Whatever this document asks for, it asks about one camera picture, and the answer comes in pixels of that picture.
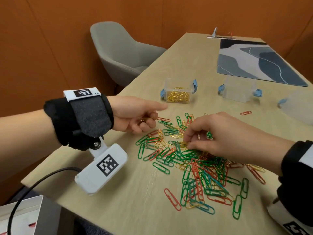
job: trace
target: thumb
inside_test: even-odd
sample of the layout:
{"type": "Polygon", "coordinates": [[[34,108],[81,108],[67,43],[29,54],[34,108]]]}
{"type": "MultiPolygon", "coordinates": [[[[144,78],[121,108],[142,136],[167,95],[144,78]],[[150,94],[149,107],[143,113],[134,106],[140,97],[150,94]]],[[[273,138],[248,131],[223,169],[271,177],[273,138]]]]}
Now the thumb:
{"type": "Polygon", "coordinates": [[[166,110],[168,105],[166,103],[160,103],[156,101],[146,101],[147,111],[160,111],[166,110]]]}
{"type": "Polygon", "coordinates": [[[215,145],[216,142],[213,140],[195,140],[189,143],[188,149],[197,149],[200,151],[205,151],[214,155],[215,153],[215,145]]]}

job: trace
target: clear plastic box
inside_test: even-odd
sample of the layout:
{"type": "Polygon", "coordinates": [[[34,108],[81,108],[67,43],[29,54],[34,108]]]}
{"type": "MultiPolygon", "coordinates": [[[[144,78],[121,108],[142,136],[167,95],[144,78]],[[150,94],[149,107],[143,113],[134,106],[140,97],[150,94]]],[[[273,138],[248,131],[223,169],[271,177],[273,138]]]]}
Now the clear plastic box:
{"type": "Polygon", "coordinates": [[[255,91],[256,82],[254,79],[228,76],[224,83],[222,97],[246,103],[255,91]]]}
{"type": "Polygon", "coordinates": [[[308,125],[313,125],[313,91],[297,90],[282,102],[279,106],[285,114],[308,125]]]}
{"type": "Polygon", "coordinates": [[[189,104],[193,92],[193,80],[167,78],[165,81],[164,99],[166,102],[189,104]]]}

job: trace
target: table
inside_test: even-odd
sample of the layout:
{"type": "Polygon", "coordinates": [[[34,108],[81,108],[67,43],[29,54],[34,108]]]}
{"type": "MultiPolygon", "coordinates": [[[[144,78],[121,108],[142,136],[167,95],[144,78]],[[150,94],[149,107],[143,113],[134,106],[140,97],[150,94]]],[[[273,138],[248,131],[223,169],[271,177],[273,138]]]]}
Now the table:
{"type": "MultiPolygon", "coordinates": [[[[238,39],[262,41],[255,38],[238,39]]],[[[193,95],[192,103],[171,103],[167,110],[159,114],[160,117],[174,121],[177,115],[183,118],[186,112],[199,117],[204,113],[225,111],[268,133],[294,141],[312,140],[313,127],[285,115],[276,106],[280,99],[298,89],[297,86],[257,81],[257,88],[263,90],[263,97],[259,101],[248,103],[218,96],[217,88],[226,78],[216,72],[219,43],[219,39],[208,39],[206,34],[186,33],[120,95],[160,101],[160,90],[164,88],[166,78],[189,77],[198,81],[198,90],[193,95]],[[248,110],[252,114],[240,115],[248,110]]],[[[312,88],[312,84],[305,78],[304,80],[312,88]]],[[[164,189],[169,188],[180,199],[182,171],[173,168],[170,175],[166,175],[153,167],[152,162],[138,160],[139,146],[135,146],[135,142],[141,137],[142,135],[133,136],[115,131],[104,136],[108,146],[113,143],[122,146],[129,155],[129,161],[97,194],[85,194],[74,182],[76,173],[72,171],[48,178],[35,190],[115,235],[286,234],[268,215],[265,207],[276,198],[279,186],[276,175],[269,171],[262,174],[266,180],[264,186],[247,168],[230,170],[231,176],[240,180],[247,177],[250,181],[249,195],[243,201],[238,221],[232,217],[231,206],[213,201],[210,205],[214,207],[215,215],[194,208],[183,208],[178,212],[167,199],[164,189]]],[[[63,167],[84,168],[92,159],[88,152],[62,146],[23,179],[22,183],[31,186],[46,174],[63,167]]]]}

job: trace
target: chair backrest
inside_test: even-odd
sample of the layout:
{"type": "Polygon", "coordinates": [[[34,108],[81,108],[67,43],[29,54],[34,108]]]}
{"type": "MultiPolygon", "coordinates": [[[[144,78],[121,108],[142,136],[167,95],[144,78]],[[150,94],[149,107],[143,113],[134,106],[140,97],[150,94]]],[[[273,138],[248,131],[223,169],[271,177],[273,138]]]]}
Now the chair backrest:
{"type": "Polygon", "coordinates": [[[112,21],[95,23],[90,33],[100,58],[132,68],[139,66],[136,41],[121,24],[112,21]]]}

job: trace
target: white curved line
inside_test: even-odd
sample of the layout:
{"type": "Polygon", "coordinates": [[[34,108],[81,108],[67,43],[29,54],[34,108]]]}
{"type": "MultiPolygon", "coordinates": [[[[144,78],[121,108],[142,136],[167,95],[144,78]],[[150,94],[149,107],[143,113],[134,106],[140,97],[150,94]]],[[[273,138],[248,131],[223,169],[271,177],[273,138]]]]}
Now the white curved line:
{"type": "MultiPolygon", "coordinates": [[[[252,48],[253,48],[253,47],[251,47],[251,48],[249,49],[249,54],[251,54],[252,56],[255,56],[255,55],[253,55],[253,54],[250,52],[250,50],[251,50],[252,48]]],[[[270,62],[270,63],[272,63],[272,64],[275,64],[275,65],[279,68],[279,71],[280,71],[279,76],[280,76],[280,78],[287,84],[287,82],[286,82],[286,81],[283,79],[283,77],[281,76],[282,72],[281,72],[280,67],[279,67],[276,63],[273,63],[273,62],[271,62],[271,61],[269,61],[269,60],[267,60],[267,59],[264,59],[264,58],[261,58],[261,57],[258,57],[258,56],[255,56],[255,57],[258,58],[258,59],[266,60],[266,61],[268,61],[268,62],[270,62]]]]}
{"type": "Polygon", "coordinates": [[[226,69],[222,68],[219,64],[217,64],[217,66],[219,66],[221,69],[225,70],[226,72],[230,73],[231,75],[233,75],[231,72],[227,71],[226,69]]]}

